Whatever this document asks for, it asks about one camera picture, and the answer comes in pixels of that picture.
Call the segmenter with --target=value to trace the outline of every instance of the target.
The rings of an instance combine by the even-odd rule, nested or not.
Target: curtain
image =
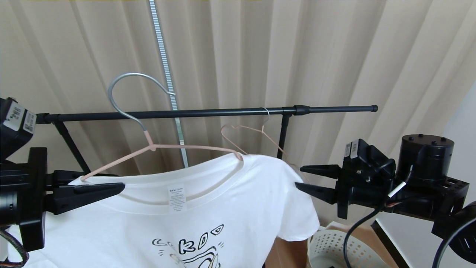
[[[285,150],[296,165],[341,164],[345,144],[362,138],[397,158],[401,136],[441,134],[476,81],[476,3],[446,1],[156,0],[179,109],[377,104],[377,113],[294,116]],[[144,72],[166,85],[148,1],[0,1],[0,94],[35,113],[113,112],[106,91],[117,75]],[[171,109],[144,78],[120,81],[125,111]],[[230,147],[224,124],[261,128],[265,116],[181,119],[185,144]],[[157,143],[178,143],[173,119],[144,120]],[[132,120],[66,123],[92,169],[147,143]],[[265,132],[279,138],[280,116]],[[225,130],[247,153],[276,147],[247,130]],[[48,148],[49,170],[79,170],[51,124],[28,148]],[[222,153],[187,150],[190,165]],[[118,175],[183,168],[180,150],[142,154]],[[307,175],[312,183],[331,179]],[[321,221],[335,206],[315,200]],[[350,210],[353,222],[367,211]]]

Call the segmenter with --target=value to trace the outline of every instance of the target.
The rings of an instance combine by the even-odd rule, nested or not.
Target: empty hanger
[[[227,140],[229,143],[233,144],[236,148],[238,148],[238,150],[242,151],[245,155],[247,155],[247,154],[248,154],[247,152],[245,152],[245,151],[244,151],[243,149],[241,149],[238,145],[236,145],[234,142],[232,142],[230,139],[228,139],[228,138],[225,136],[225,134],[223,134],[223,130],[224,130],[225,128],[227,128],[227,127],[231,127],[231,128],[233,128],[233,129],[246,128],[246,129],[250,129],[250,130],[253,130],[253,131],[260,132],[260,133],[263,134],[266,138],[268,138],[268,140],[270,140],[270,141],[278,148],[278,150],[280,150],[280,151],[283,153],[283,155],[284,155],[284,157],[285,157],[285,159],[286,159],[285,162],[288,163],[288,165],[293,166],[293,167],[295,167],[297,170],[299,170],[299,168],[298,168],[297,165],[288,162],[288,155],[287,155],[286,152],[283,150],[283,148],[279,147],[279,145],[278,145],[270,136],[268,136],[268,134],[265,133],[265,124],[266,124],[266,122],[269,120],[269,118],[270,118],[271,116],[270,116],[269,111],[268,111],[267,108],[264,108],[264,107],[262,107],[262,108],[265,109],[266,112],[268,113],[268,118],[267,118],[265,121],[263,121],[263,125],[261,126],[261,130],[256,129],[256,128],[252,128],[252,127],[249,127],[249,126],[245,126],[245,125],[233,126],[233,125],[231,125],[231,124],[226,124],[226,125],[224,125],[223,127],[221,127],[221,136],[222,136],[223,138],[225,138],[225,140]],[[301,175],[307,180],[308,183],[311,183],[311,182],[309,181],[309,179],[306,177],[306,175],[304,175],[304,174],[302,174],[302,173],[301,173]]]
[[[169,92],[168,90],[165,89],[165,87],[160,84],[155,78],[149,76],[149,75],[146,75],[146,74],[143,74],[143,73],[139,73],[139,72],[130,72],[130,73],[125,73],[125,74],[122,74],[120,76],[118,76],[117,78],[115,78],[111,84],[109,85],[109,88],[108,88],[108,98],[109,98],[109,101],[111,102],[112,106],[114,107],[114,109],[116,109],[120,114],[122,114],[123,116],[127,117],[127,118],[130,118],[134,121],[136,121],[137,123],[139,123],[139,125],[142,127],[142,130],[144,131],[144,135],[147,139],[147,142],[149,143],[148,146],[138,150],[138,151],[135,151],[129,155],[126,155],[114,162],[111,162],[101,168],[98,168],[92,172],[90,172],[89,174],[83,176],[81,178],[81,181],[85,181],[87,178],[91,177],[91,176],[94,176],[96,175],[97,173],[100,173],[110,167],[113,167],[119,163],[122,163],[128,159],[131,159],[137,155],[140,155],[141,153],[143,152],[146,152],[146,151],[155,151],[156,148],[172,148],[172,149],[175,149],[175,148],[185,148],[185,149],[207,149],[207,150],[215,150],[215,151],[223,151],[223,152],[230,152],[230,153],[234,153],[235,156],[239,159],[239,160],[243,160],[243,157],[235,150],[232,150],[232,149],[226,149],[226,148],[221,148],[221,147],[212,147],[212,146],[201,146],[201,145],[178,145],[178,144],[154,144],[152,142],[152,138],[150,137],[150,134],[149,132],[147,131],[147,128],[145,127],[144,123],[142,123],[141,120],[137,119],[136,117],[124,112],[123,110],[121,110],[118,105],[116,104],[116,102],[114,101],[114,98],[112,97],[112,89],[114,88],[114,86],[116,85],[116,83],[121,80],[122,78],[124,77],[128,77],[128,76],[142,76],[142,77],[145,77],[145,78],[149,78],[150,80],[152,80],[155,84],[157,84],[166,94],[169,94],[169,95],[175,95],[174,93],[172,92]]]

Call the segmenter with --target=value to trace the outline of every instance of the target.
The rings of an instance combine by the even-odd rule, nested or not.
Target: t-shirt
[[[277,237],[301,241],[319,228],[311,197],[282,160],[233,154],[177,171],[91,177],[123,182],[119,195],[48,214],[46,243],[30,268],[260,268]],[[18,229],[10,233],[19,238]],[[10,261],[20,258],[9,249]]]

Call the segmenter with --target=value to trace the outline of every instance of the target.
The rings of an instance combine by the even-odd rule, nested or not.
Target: hanger hook
[[[266,122],[269,120],[270,115],[269,115],[269,111],[268,111],[267,108],[265,108],[265,107],[262,107],[262,108],[265,109],[266,112],[268,112],[268,118],[263,122],[263,127],[264,127],[264,125],[266,124]]]
[[[150,80],[152,80],[155,84],[157,84],[166,94],[169,94],[169,95],[175,95],[175,93],[172,93],[172,92],[169,92],[161,83],[159,83],[159,81],[157,81],[155,78],[153,78],[152,76],[150,75],[146,75],[146,74],[143,74],[143,73],[139,73],[139,72],[128,72],[128,73],[124,73],[124,74],[121,74],[120,76],[116,77],[112,82],[111,84],[109,85],[109,88],[108,88],[108,98],[109,98],[109,101],[111,102],[112,106],[114,107],[114,109],[116,109],[121,115],[127,117],[127,118],[130,118],[134,121],[136,121],[137,123],[140,124],[140,126],[142,127],[142,130],[145,132],[147,131],[147,128],[145,127],[145,125],[139,120],[137,119],[136,117],[126,113],[125,111],[123,111],[121,108],[119,108],[119,106],[116,104],[116,102],[114,101],[114,98],[112,97],[112,89],[114,88],[114,86],[117,84],[117,82],[119,82],[119,80],[121,80],[122,78],[124,77],[128,77],[128,76],[142,76],[142,77],[145,77],[145,78],[149,78]]]

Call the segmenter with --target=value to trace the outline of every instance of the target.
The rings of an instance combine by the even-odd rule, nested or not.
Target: clothing rack
[[[150,112],[130,112],[129,114],[139,119],[152,118],[180,118],[180,117],[212,117],[212,116],[237,116],[237,115],[270,115],[280,114],[281,132],[279,135],[279,147],[284,149],[286,133],[288,131],[289,120],[293,115],[305,115],[309,113],[348,113],[348,112],[376,112],[377,105],[370,106],[333,106],[333,107],[310,107],[305,105],[294,105],[289,107],[274,108],[241,108],[241,109],[208,109],[208,110],[179,110],[179,111],[150,111]],[[88,164],[84,160],[81,152],[74,143],[64,122],[75,121],[96,121],[96,120],[120,120],[128,119],[119,113],[72,113],[72,114],[37,114],[37,124],[53,124],[78,161],[81,169],[91,172]],[[277,158],[281,159],[283,153],[278,150]]]

